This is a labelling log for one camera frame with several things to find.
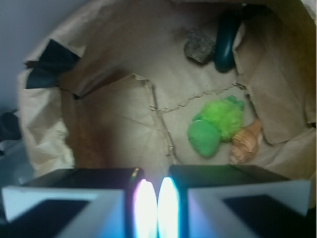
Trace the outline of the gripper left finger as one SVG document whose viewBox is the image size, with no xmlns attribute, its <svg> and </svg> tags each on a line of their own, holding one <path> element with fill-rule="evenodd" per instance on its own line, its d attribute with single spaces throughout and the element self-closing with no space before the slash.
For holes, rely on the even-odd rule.
<svg viewBox="0 0 317 238">
<path fill-rule="evenodd" d="M 155 238 L 157 199 L 141 168 L 60 169 L 1 189 L 3 238 Z"/>
</svg>

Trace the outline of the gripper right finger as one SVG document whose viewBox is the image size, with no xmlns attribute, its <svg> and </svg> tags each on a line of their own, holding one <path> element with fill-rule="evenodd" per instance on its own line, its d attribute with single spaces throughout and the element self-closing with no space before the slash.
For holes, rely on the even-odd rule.
<svg viewBox="0 0 317 238">
<path fill-rule="evenodd" d="M 171 166 L 158 197 L 161 238 L 314 238 L 311 183 L 257 166 Z"/>
</svg>

